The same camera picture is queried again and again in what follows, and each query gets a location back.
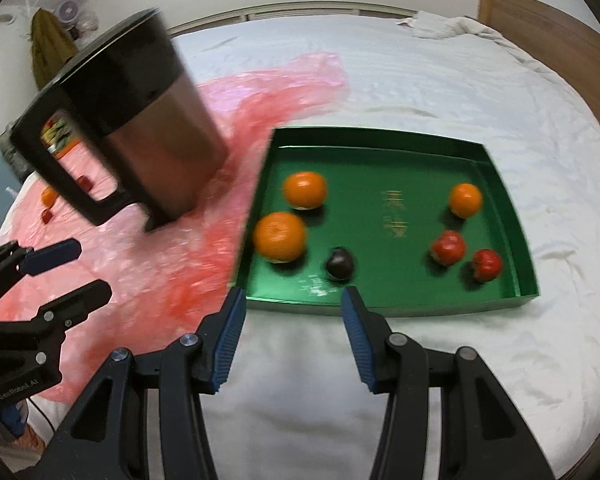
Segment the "wooden headboard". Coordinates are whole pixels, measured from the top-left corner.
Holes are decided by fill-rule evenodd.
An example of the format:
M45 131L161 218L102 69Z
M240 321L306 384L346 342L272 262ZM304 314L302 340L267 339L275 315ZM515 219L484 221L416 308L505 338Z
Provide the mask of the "wooden headboard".
M558 73L600 123L600 34L538 0L479 0L478 21Z

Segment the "pink plastic sheet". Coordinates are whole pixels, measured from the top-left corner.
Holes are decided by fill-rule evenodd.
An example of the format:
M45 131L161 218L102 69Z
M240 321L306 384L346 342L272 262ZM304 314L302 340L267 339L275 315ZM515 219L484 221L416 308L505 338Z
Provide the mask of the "pink plastic sheet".
M93 224L60 199L44 220L45 181L27 178L6 214L0 244L38 249L74 238L82 252L76 261L25 278L0 300L0 320L25 321L41 304L96 278L112 290L105 307L68 331L60 382L43 392L45 400L74 402L113 348L161 349L219 307L273 131L328 110L348 89L342 57L325 51L198 84L227 158L204 174L186 166L181 152L154 157L157 194L168 205L164 214L132 204Z

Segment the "orange back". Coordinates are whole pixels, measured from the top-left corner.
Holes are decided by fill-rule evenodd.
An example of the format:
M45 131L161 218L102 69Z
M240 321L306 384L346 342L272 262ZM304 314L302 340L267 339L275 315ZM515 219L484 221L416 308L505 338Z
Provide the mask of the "orange back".
M41 193L41 202L45 208L52 208L57 202L59 193L51 186L46 186Z

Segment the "red apple back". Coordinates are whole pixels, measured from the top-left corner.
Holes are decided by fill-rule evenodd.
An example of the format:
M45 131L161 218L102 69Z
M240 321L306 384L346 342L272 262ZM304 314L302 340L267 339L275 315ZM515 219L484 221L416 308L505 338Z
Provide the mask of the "red apple back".
M78 180L76 180L76 182L78 182L78 185L85 192L91 192L92 188L94 188L93 181L87 176L78 177Z

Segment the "red yellow box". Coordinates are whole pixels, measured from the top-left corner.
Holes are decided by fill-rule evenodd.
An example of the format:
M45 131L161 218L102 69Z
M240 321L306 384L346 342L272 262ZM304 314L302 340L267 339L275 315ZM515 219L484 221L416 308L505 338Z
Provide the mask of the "red yellow box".
M55 158L60 159L77 146L81 139L65 118L50 118L42 128L41 141Z

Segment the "black electric kettle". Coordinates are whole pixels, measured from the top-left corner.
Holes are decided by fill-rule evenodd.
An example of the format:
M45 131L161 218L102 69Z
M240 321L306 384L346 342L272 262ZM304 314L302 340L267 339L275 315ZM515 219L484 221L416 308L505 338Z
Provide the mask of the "black electric kettle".
M114 176L100 200L85 192L41 141L56 112ZM100 226L140 205L148 231L193 210L228 147L157 9L137 12L80 51L16 121L12 144L73 208Z

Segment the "crumpled white blanket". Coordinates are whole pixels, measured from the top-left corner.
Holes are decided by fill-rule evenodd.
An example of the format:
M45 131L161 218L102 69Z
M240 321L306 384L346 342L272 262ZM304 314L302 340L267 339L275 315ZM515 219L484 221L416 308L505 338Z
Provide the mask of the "crumpled white blanket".
M473 18L466 18L466 16L446 18L434 13L417 11L409 18L397 21L396 24L410 28L413 35L420 39L442 40L468 35L488 40L503 48L519 63L535 72L548 72L550 70L526 50L506 39L500 32L488 25L481 24Z

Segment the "olive coat on rack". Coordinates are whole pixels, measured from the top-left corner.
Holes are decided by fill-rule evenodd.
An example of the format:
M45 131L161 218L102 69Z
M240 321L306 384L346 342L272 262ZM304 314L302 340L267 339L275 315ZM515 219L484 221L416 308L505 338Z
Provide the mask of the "olive coat on rack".
M42 90L76 56L78 48L60 21L44 9L31 18L30 39L32 73L36 88Z

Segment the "small white fan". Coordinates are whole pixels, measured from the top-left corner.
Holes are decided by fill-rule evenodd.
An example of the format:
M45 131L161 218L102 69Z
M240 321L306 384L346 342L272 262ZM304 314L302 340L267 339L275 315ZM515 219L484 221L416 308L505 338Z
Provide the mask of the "small white fan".
M56 6L54 14L61 24L72 26L76 24L82 13L82 2L80 0L64 0Z

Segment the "green tray box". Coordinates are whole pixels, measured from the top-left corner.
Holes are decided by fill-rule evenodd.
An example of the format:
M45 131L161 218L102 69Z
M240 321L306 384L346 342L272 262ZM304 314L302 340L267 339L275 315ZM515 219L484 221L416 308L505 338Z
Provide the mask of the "green tray box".
M513 308L539 295L531 252L504 182L486 148L475 142L362 127L277 129L266 151L247 228L285 211L286 177L321 174L325 203L302 214L306 251L290 263L272 263L242 239L233 282L255 309L335 315L343 284L324 263L332 248L355 260L350 284L366 306L385 316L468 314ZM452 188L471 183L482 193L468 219L449 210ZM465 257L442 266L430 245L447 230L460 232ZM483 248L503 260L502 273L480 283L471 258Z

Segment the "small orange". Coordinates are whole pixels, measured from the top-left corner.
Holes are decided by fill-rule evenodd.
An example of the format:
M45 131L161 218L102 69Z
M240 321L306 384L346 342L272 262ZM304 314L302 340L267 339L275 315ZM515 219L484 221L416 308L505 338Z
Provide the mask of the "small orange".
M471 183L460 183L452 188L448 199L449 210L458 218L468 219L481 208L483 196L481 191Z

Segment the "dark plum front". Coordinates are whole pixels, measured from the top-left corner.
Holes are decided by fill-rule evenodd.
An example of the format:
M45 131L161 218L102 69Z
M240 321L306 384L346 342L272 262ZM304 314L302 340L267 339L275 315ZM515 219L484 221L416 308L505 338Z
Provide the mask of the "dark plum front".
M355 260L352 252L344 247L334 247L324 263L328 276L334 281L346 282L355 271Z

